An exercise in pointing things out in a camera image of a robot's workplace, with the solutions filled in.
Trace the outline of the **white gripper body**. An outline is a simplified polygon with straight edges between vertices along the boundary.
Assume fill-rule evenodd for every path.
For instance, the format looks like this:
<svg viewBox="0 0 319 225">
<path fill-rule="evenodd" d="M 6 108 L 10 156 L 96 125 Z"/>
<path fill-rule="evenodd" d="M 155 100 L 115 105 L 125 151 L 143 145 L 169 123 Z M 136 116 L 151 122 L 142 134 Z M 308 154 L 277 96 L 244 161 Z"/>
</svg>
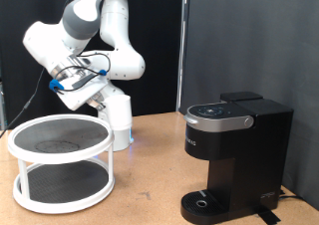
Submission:
<svg viewBox="0 0 319 225">
<path fill-rule="evenodd" d="M 92 72 L 82 72 L 59 80 L 63 87 L 58 97 L 72 111 L 83 105 L 90 97 L 107 85 L 107 77 Z"/>
</svg>

